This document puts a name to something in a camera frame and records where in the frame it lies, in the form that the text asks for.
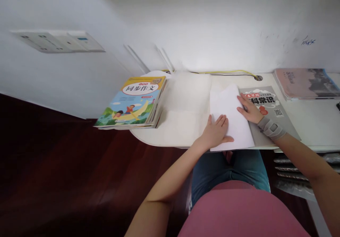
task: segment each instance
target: wall socket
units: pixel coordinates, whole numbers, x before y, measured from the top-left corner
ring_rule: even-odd
[[[85,31],[11,31],[17,38],[43,53],[105,52]]]

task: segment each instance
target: jeans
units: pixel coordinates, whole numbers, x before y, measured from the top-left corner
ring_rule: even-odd
[[[229,180],[244,181],[256,189],[270,192],[268,175],[259,150],[233,151],[231,165],[222,152],[205,153],[193,170],[192,207],[213,187]]]

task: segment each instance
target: wooden floor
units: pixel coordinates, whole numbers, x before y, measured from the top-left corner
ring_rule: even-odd
[[[151,187],[184,152],[7,96],[0,102],[6,105],[0,112],[0,236],[123,236]],[[273,153],[262,156],[273,182]],[[317,236],[305,200],[272,192]],[[167,236],[181,229],[189,197],[190,177],[176,197]]]

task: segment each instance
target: hand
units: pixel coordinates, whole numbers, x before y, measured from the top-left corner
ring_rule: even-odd
[[[237,96],[237,98],[240,103],[247,108],[247,111],[241,107],[237,107],[237,110],[246,118],[246,120],[258,124],[263,119],[263,115],[256,106],[244,94]]]
[[[233,142],[233,137],[225,137],[227,130],[228,118],[226,115],[220,115],[215,123],[211,123],[211,115],[209,115],[208,123],[206,124],[203,134],[196,141],[200,146],[203,146],[205,150],[217,147],[224,142]]]

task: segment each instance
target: cable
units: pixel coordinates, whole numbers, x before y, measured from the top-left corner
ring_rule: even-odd
[[[246,70],[231,70],[231,71],[217,71],[217,72],[199,72],[199,74],[230,73],[230,72],[245,72],[245,73],[253,76],[257,80],[257,77],[254,74],[252,74],[252,73],[250,73],[250,72],[248,72]]]
[[[254,77],[254,75],[250,74],[210,74],[211,76],[251,76]]]
[[[218,74],[218,73],[231,73],[231,72],[245,72],[248,74]],[[210,74],[210,75],[215,75],[215,76],[253,76],[257,81],[258,78],[256,75],[246,71],[246,70],[231,70],[231,71],[217,71],[217,72],[191,72],[191,73],[196,73],[196,74]]]

